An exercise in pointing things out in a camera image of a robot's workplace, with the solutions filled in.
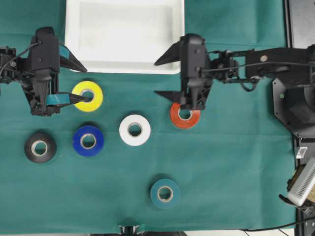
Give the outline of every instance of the white tape roll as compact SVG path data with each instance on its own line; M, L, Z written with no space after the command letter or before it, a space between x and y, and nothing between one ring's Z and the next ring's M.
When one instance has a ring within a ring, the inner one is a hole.
M132 136L129 132L129 128L133 125L138 125L141 132L137 136ZM151 133L151 127L147 119L140 115L130 115L127 116L120 123L119 134L121 139L130 146L139 146L144 144Z

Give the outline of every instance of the black tape roll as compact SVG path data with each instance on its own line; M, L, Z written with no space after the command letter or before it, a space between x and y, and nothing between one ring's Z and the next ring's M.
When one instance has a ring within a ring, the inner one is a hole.
M35 150L36 145L39 143L43 143L45 146L45 150L43 153L37 153ZM51 160L56 154L56 143L50 135L45 133L35 133L30 136L25 145L24 145L24 153L26 157L35 163L45 163Z

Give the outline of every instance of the robotic arm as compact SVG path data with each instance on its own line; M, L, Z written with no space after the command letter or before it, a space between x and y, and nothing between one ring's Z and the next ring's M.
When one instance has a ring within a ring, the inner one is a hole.
M155 62L181 62L181 91L156 93L181 104L183 110L204 110L214 79L225 84L239 83L246 91L253 91L264 76L278 78L287 88L315 85L315 45L307 49L208 52L204 42L197 34L186 34ZM209 54L217 54L218 58L211 60ZM246 63L239 65L234 57L244 57ZM246 68L243 79L239 77L240 67Z
M21 58L29 51L27 58ZM15 48L0 48L0 83L19 82L31 107L31 114L51 116L61 107L88 101L88 98L59 92L60 66L87 72L70 50L55 37L52 27L36 30L31 44L16 56Z

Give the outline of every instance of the black cable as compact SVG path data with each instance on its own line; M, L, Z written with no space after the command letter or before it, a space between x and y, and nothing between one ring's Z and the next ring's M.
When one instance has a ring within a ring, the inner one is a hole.
M255 51L255 48L252 48L252 49L249 49L249 50L245 50L245 51L228 51L228 53L234 55L235 57L238 57L239 55L244 55L244 54L248 54L248 53L251 53ZM211 51L211 52L208 52L208 54L219 54L219 53L224 53L225 51L220 51L220 50L215 50L215 51Z
M256 230L248 230L248 229L246 229L244 231L247 231L247 232L259 232L259 231L266 231L266 230L278 230L278 229L286 228L286 227L289 227L289 226L292 226L292 225L302 224L302 223L304 223L306 221L314 220L314 219L315 219L315 216L310 217L310 218L306 218L304 220L295 221L293 223L289 223L289 224L286 224L286 225L280 225L280 226L276 226L276 227L264 228L264 229L256 229Z
M258 63L252 63L252 64L243 64L243 65L226 67L226 68L219 68L219 69L203 69L202 71L204 71L204 72L225 71L225 70L238 69L240 67L249 67L249 66L257 66L257 65L265 65L265 64L303 65L303 66L312 66L312 67L315 66L315 64L309 64L309 63L284 62L284 61L266 61L266 62L258 62Z
M4 64L3 67L2 67L1 70L0 70L0 78L1 78L1 76L2 76L3 70L4 70L12 61L14 61L16 58L18 58L18 57L24 55L25 53L28 52L28 50L29 50L30 48L32 48L33 46L36 46L36 45L38 45L38 44L39 44L39 43L33 43L33 44L29 45L23 52L21 52L20 54L16 55L14 58L10 59L6 64Z
M242 230L244 233L246 233L247 234L247 236L250 236L250 234L249 233L247 233L245 230Z
M288 234L286 234L286 233L283 232L282 230L279 229L279 231L280 231L281 233L283 233L284 235L289 236Z
M209 88L207 88L206 90L202 91L202 93L201 93L201 98L197 100L197 103L199 103L199 102L204 98L204 97L203 97L203 94L204 94L205 92L209 91L209 90L211 89L211 87L212 87L212 85L211 85Z
M241 83L241 86L246 92L253 92L256 89L257 84L258 83L252 83L252 88L245 86L243 83Z

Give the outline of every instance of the wire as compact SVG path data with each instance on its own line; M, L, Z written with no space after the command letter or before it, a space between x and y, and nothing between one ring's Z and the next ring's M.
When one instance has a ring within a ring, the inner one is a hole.
M4 70L12 61L14 61L16 58L18 58L18 57L24 55L25 53L28 52L28 50L29 50L30 48L32 48L33 46L36 46L36 45L38 45L38 44L39 44L39 43L33 43L33 44L29 45L23 52L21 52L20 54L16 55L14 58L10 59L6 64L4 64L3 67L2 67L1 70L0 70L0 78L1 78L1 76L2 76L3 70Z
M266 230L278 230L278 229L286 228L286 227L289 227L289 226L292 226L292 225L302 224L302 223L304 223L306 221L314 220L314 219L315 219L315 216L310 217L310 218L306 218L304 220L296 221L296 222L293 222L293 223L289 223L289 224L286 224L286 225L280 225L280 226L276 226L276 227L264 228L264 229L256 229L256 230L244 230L244 231L247 231L247 232L259 232L259 231L266 231Z
M204 93L207 92L207 91L209 91L209 90L211 89L211 87L212 87L212 85L210 85L210 87L207 88L206 90L202 91L202 93L201 93L201 98L199 98L199 99L197 100L197 103L199 103L202 99L204 99L204 97L203 97Z
M309 63L283 62L283 61L266 61L266 62L259 62L259 63L252 63L252 64L243 64L243 65L226 67L226 68L219 68L219 69L203 69L202 71L205 71L205 72L225 71L225 70L238 69L240 67L249 67L249 66L264 65L264 64L303 65L303 66L312 66L312 67L315 66L315 64L309 64Z
M249 49L249 50L245 50L245 51L236 51L236 52L215 50L215 51L208 52L208 54L211 54L211 53L219 54L219 53L228 52L230 54L233 54L235 57L238 57L239 55L248 54L248 53L251 53L253 51L255 51L255 48L252 48L252 49Z
M279 229L279 231L280 231L281 233L283 233L284 235L289 236L288 234L286 234L286 233L283 232L282 230Z
M244 233L246 233L247 234L247 236L250 236L250 234L249 233L247 233L245 230L242 230Z

